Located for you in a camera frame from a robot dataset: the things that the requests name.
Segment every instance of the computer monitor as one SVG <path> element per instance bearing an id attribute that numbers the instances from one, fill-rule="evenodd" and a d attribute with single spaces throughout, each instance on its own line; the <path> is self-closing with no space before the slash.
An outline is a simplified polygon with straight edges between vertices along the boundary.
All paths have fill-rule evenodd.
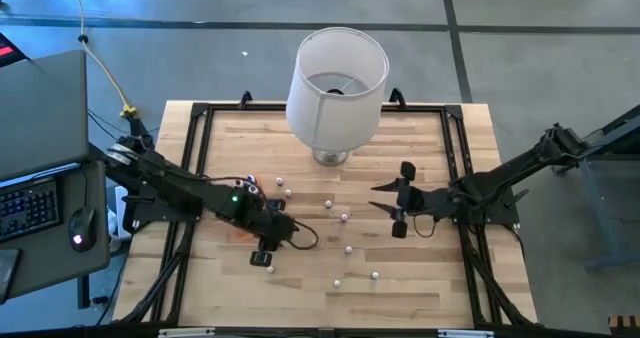
<path id="1" fill-rule="evenodd" d="M 89 154 L 84 51 L 0 69 L 0 181 Z"/>

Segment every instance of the white cable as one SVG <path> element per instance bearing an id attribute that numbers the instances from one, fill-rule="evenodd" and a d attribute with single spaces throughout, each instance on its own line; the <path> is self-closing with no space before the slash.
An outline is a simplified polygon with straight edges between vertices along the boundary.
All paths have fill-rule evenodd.
<path id="1" fill-rule="evenodd" d="M 81 35 L 85 35 L 84 34 L 84 6 L 82 5 L 82 0 L 78 0 L 78 5 L 80 6 L 80 34 Z M 120 90 L 120 87 L 116 83 L 115 79 L 113 79 L 113 76 L 111 75 L 111 73 L 109 72 L 107 67 L 105 67 L 104 64 L 102 64 L 102 62 L 100 61 L 100 59 L 98 59 L 98 57 L 96 57 L 96 55 L 93 54 L 91 49 L 89 49 L 89 47 L 87 46 L 87 44 L 84 41 L 82 41 L 82 47 L 84 48 L 85 52 L 87 52 L 91 56 L 91 58 L 93 58 L 93 60 L 95 60 L 96 63 L 98 63 L 98 65 L 102 68 L 104 73 L 107 75 L 107 77 L 111 81 L 111 84 L 113 84 L 113 86 L 118 91 L 118 95 L 120 96 L 120 99 L 122 100 L 122 104 L 125 105 L 125 108 L 128 107 L 129 103 L 124 98 L 124 94 L 122 94 L 122 91 Z"/>

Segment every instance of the keyboard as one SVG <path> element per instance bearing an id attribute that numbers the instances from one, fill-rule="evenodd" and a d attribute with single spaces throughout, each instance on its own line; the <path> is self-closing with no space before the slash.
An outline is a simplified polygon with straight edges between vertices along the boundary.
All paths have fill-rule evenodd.
<path id="1" fill-rule="evenodd" d="M 0 242 L 60 223 L 54 178 L 0 188 Z"/>

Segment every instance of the yellow cable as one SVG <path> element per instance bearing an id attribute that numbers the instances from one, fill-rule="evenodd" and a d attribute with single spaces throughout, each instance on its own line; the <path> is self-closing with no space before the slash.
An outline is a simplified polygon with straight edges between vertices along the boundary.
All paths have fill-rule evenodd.
<path id="1" fill-rule="evenodd" d="M 82 0 L 78 0 L 78 5 L 80 6 L 80 34 L 84 36 L 85 35 L 84 34 L 84 6 L 82 5 Z M 122 104 L 124 105 L 122 107 L 122 112 L 120 112 L 120 116 L 124 117 L 127 114 L 135 115 L 137 112 L 136 107 L 130 105 L 129 102 L 127 102 L 126 98 L 124 97 L 124 94 L 122 94 L 122 90 L 118 86 L 118 83 L 116 83 L 116 80 L 113 78 L 113 76 L 111 75 L 107 67 L 105 67 L 105 65 L 102 64 L 100 59 L 98 59 L 98 57 L 96 57 L 96 55 L 93 54 L 91 49 L 89 49 L 89 47 L 87 46 L 87 43 L 85 43 L 84 41 L 81 41 L 81 42 L 82 42 L 82 47 L 84 48 L 84 51 L 87 52 L 91 56 L 91 58 L 93 58 L 93 60 L 96 61 L 96 63 L 98 63 L 100 68 L 102 68 L 104 73 L 107 75 L 107 77 L 111 81 L 111 84 L 113 84 L 113 86 L 116 88 L 116 91 L 118 91 L 118 95 L 120 96 L 120 99 L 122 100 Z"/>

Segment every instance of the red light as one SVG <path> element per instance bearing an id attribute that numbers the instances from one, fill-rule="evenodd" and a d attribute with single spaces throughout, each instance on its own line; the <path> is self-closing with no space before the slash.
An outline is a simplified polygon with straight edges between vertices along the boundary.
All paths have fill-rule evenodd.
<path id="1" fill-rule="evenodd" d="M 13 49 L 11 49 L 11 47 L 0 48 L 0 55 L 9 54 L 11 52 L 13 52 Z"/>

